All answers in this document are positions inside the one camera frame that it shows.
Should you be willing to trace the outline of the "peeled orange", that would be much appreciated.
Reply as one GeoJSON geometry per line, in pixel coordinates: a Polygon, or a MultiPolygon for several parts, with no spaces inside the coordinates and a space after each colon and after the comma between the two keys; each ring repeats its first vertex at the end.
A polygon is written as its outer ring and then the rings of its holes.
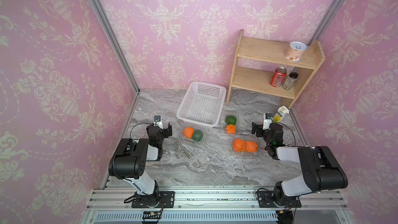
{"type": "Polygon", "coordinates": [[[245,145],[246,145],[245,148],[246,152],[256,152],[258,150],[258,144],[254,141],[246,141],[245,145]]]}
{"type": "Polygon", "coordinates": [[[245,148],[246,148],[246,145],[245,145],[245,141],[244,140],[235,139],[233,141],[233,150],[235,152],[245,152],[245,148]]]}

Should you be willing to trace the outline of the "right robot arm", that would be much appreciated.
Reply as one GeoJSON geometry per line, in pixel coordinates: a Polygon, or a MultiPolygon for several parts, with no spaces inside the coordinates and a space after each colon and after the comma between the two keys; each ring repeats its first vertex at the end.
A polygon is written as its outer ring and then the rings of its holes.
{"type": "Polygon", "coordinates": [[[301,166],[300,176],[275,184],[272,199],[277,206],[297,206],[300,196],[348,186],[348,178],[329,147],[287,146],[279,123],[271,123],[266,130],[253,122],[251,133],[264,139],[265,150],[272,159],[296,162],[301,166]]]}

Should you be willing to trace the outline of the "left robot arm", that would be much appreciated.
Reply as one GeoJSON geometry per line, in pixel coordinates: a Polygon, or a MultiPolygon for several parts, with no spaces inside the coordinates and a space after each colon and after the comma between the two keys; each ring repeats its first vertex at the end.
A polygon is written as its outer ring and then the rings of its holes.
{"type": "Polygon", "coordinates": [[[158,197],[159,186],[145,171],[149,161],[160,161],[163,156],[163,142],[172,136],[173,129],[169,123],[156,121],[146,127],[146,139],[121,139],[108,167],[110,176],[126,181],[136,193],[143,197],[158,197]]]}

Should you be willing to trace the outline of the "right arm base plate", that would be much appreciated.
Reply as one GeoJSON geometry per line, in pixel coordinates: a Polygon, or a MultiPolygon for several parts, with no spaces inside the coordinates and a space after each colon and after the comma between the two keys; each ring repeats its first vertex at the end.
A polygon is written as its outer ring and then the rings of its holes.
{"type": "Polygon", "coordinates": [[[283,193],[258,190],[255,193],[260,208],[301,208],[299,197],[287,197],[283,193]]]}

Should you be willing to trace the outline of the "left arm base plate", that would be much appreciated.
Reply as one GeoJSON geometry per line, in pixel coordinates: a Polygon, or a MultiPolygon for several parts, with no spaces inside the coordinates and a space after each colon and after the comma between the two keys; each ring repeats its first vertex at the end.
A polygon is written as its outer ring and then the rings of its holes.
{"type": "Polygon", "coordinates": [[[149,196],[135,193],[132,198],[132,208],[173,208],[174,191],[160,191],[149,196]]]}

